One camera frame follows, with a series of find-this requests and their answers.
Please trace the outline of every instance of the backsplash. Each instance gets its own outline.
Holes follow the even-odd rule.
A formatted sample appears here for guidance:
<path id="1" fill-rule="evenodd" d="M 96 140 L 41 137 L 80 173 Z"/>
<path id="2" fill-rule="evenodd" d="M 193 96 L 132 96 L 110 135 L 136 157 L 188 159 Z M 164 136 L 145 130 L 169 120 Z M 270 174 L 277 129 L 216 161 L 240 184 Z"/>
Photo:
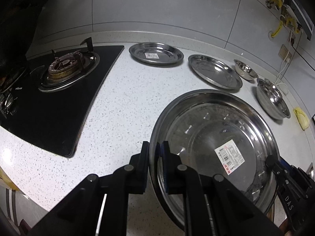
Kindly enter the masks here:
<path id="1" fill-rule="evenodd" d="M 281 45 L 289 47 L 289 31 L 283 28 L 269 39 L 268 33 L 279 25 L 280 12 L 269 10 L 265 1 L 49 0 L 39 17 L 34 40 L 116 30 L 173 34 L 225 48 L 276 75 L 282 62 L 278 55 Z M 315 66 L 315 45 L 305 34 L 298 51 Z M 315 72 L 295 54 L 284 77 L 313 115 Z"/>

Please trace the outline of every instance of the barcode sticker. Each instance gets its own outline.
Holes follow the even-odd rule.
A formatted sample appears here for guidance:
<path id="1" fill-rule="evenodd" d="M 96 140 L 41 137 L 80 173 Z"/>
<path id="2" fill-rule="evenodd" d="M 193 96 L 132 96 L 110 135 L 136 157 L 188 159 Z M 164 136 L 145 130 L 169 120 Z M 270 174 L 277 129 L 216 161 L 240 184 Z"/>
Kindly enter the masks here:
<path id="1" fill-rule="evenodd" d="M 228 175 L 245 162 L 233 139 L 215 149 L 215 153 Z"/>
<path id="2" fill-rule="evenodd" d="M 156 53 L 145 53 L 146 58 L 159 58 Z"/>

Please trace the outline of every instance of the countertop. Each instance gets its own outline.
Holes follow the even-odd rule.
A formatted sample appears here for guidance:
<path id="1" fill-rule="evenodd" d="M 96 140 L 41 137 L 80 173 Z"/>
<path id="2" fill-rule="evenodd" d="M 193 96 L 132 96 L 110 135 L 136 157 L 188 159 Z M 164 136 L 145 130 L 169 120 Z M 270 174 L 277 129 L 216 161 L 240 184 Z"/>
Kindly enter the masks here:
<path id="1" fill-rule="evenodd" d="M 123 45 L 125 49 L 87 116 L 73 158 L 49 153 L 0 127 L 0 166 L 26 195 L 46 210 L 55 206 L 88 174 L 111 174 L 127 164 L 131 155 L 140 152 L 142 141 L 150 140 L 157 118 L 173 99 L 191 90 L 216 89 L 189 68 L 187 58 L 197 52 L 180 49 L 185 56 L 180 65 L 156 67 L 132 59 L 128 52 L 132 44 Z M 221 60 L 234 64 L 233 59 L 239 57 L 231 54 Z M 296 100 L 291 94 L 284 96 L 291 118 L 274 121 L 260 107 L 256 86 L 256 82 L 243 80 L 240 91 L 230 93 L 261 114 L 275 136 L 280 155 L 290 164 L 307 170 L 313 162 L 314 137 L 310 130 L 301 129 L 293 113 L 293 108 L 298 106 Z M 143 196 L 130 195 L 127 233 L 183 234 L 163 212 L 150 180 Z"/>

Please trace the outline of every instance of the black glass cooktop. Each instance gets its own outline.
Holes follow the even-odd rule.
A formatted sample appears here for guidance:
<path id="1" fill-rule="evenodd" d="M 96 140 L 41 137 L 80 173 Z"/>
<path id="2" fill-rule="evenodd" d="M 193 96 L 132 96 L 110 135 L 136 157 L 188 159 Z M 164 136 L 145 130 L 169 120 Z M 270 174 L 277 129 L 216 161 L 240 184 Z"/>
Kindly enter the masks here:
<path id="1" fill-rule="evenodd" d="M 14 112 L 6 118 L 0 113 L 1 126 L 21 139 L 55 154 L 73 156 L 85 118 L 93 100 L 124 46 L 96 46 L 98 66 L 87 76 L 64 90 L 44 93 L 36 77 L 23 76 L 13 87 Z M 78 49 L 57 52 L 62 56 Z M 53 55 L 29 61 L 30 68 L 49 65 Z"/>

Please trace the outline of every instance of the large metal tray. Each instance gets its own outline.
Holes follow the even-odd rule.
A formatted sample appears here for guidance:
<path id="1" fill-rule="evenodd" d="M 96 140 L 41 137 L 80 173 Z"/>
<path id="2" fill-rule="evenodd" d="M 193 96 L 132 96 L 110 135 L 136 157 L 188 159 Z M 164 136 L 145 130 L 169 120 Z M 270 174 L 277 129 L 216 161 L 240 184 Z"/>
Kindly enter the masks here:
<path id="1" fill-rule="evenodd" d="M 213 57 L 191 55 L 188 63 L 200 77 L 215 86 L 230 90 L 243 86 L 241 78 L 232 68 Z"/>
<path id="2" fill-rule="evenodd" d="M 245 162 L 228 175 L 214 149 L 233 140 Z M 273 204 L 277 183 L 266 170 L 268 155 L 279 158 L 276 140 L 264 119 L 246 102 L 219 90 L 195 90 L 172 101 L 158 118 L 150 140 L 149 168 L 160 203 L 171 219 L 184 228 L 180 195 L 164 188 L 157 143 L 168 141 L 182 163 L 207 176 L 222 174 L 262 212 Z"/>
<path id="3" fill-rule="evenodd" d="M 170 65 L 184 58 L 179 49 L 157 42 L 137 43 L 129 48 L 129 52 L 134 58 L 152 65 Z"/>

